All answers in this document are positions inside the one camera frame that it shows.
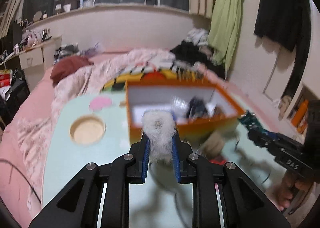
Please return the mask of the bubble wrap bundle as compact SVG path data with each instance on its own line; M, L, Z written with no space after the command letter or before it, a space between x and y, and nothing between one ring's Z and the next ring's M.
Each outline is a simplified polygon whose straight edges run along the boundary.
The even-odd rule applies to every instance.
M189 108L189 103L177 96L170 100L170 105L171 110L176 114L185 114Z

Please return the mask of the white drawer cabinet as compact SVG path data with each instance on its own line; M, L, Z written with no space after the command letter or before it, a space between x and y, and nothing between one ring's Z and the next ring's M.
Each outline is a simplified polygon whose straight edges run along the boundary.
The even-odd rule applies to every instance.
M61 46L62 37L54 37L19 54L20 66L25 75L29 91L32 92L53 66L55 51Z

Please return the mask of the dark red pillow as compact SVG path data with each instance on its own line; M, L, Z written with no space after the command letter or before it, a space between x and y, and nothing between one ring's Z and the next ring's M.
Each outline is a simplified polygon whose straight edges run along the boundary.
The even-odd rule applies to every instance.
M53 66L50 79L53 81L53 85L56 86L62 79L89 65L93 65L93 62L86 57L69 56L63 58Z

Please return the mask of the orange gradient cardboard box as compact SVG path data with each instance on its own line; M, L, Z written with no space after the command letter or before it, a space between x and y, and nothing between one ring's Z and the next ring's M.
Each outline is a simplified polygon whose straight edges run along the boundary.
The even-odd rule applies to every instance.
M190 142L217 129L234 130L245 113L221 85L206 80L141 80L127 82L125 88L131 143L140 140L142 118L149 110L172 113L180 138Z

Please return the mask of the black clothes pile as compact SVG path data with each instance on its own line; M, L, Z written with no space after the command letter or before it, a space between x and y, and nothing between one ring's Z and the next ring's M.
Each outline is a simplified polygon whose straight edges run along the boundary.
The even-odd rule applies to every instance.
M216 73L218 77L225 79L226 75L223 65L214 65L207 55L202 53L199 47L191 42L182 41L180 45L171 49L170 52L175 55L177 60L187 62L192 66L196 62L200 62L204 64L207 69Z

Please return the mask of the cartoon print blanket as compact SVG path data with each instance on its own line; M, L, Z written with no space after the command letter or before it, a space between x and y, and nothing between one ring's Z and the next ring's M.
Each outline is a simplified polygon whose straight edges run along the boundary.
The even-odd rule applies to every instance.
M155 65L146 63L127 66L122 69L115 78L107 81L100 92L115 92L125 90L127 82L140 82L141 80L167 80L177 79L186 81L203 81L204 75L189 66L169 63L164 65Z

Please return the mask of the dark box red cross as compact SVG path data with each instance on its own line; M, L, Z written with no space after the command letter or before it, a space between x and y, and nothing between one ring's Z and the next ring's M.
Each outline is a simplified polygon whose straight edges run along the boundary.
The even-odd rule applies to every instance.
M226 163L226 160L223 157L217 157L217 158L209 160L209 162L211 162L212 164L224 166Z

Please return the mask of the brown furry pouch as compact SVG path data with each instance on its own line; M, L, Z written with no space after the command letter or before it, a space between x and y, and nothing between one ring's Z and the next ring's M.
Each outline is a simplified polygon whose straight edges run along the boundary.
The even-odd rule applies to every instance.
M207 159L213 159L221 154L225 146L225 139L219 131L210 134L201 146L201 155Z

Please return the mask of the white furry pouch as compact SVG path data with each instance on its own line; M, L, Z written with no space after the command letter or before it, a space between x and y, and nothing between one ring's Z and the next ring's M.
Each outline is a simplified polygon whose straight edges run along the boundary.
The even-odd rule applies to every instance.
M152 162L172 163L172 138L175 136L176 125L169 111L149 110L142 118L143 132L150 141Z

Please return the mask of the orange bottle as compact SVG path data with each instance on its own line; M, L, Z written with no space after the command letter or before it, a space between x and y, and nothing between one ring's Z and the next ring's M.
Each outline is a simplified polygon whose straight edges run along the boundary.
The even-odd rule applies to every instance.
M298 108L294 117L291 120L291 123L294 127L297 127L300 124L301 120L303 119L303 117L308 109L308 105L309 105L309 101L307 99L305 99L301 103L300 107Z

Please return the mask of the green hanging garment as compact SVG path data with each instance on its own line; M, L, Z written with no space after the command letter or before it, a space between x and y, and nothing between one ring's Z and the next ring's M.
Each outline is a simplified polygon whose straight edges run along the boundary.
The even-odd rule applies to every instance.
M208 44L214 51L213 63L224 66L228 73L238 43L243 0L216 0Z

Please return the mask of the black hanging garment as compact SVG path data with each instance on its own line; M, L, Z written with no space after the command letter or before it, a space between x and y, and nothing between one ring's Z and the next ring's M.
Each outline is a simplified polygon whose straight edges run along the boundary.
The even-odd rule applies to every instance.
M260 0L254 34L295 52L295 65L283 96L294 97L309 55L311 19L309 0Z

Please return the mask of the red packaging box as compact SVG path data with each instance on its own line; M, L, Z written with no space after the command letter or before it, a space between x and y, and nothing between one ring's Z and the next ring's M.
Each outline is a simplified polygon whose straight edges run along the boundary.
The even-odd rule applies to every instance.
M10 86L12 81L12 70L0 70L0 88Z

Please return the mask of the black lace fabric bundle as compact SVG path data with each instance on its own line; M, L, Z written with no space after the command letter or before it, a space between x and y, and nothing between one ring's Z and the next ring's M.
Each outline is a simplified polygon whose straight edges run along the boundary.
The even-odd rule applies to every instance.
M194 120L198 118L207 118L208 116L209 114L204 100L193 97L189 102L186 118Z

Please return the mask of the white clothes pile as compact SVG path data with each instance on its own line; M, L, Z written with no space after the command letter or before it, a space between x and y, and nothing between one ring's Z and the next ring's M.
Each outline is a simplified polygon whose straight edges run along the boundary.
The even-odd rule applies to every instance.
M193 28L187 34L185 41L196 46L208 45L208 31L204 28Z

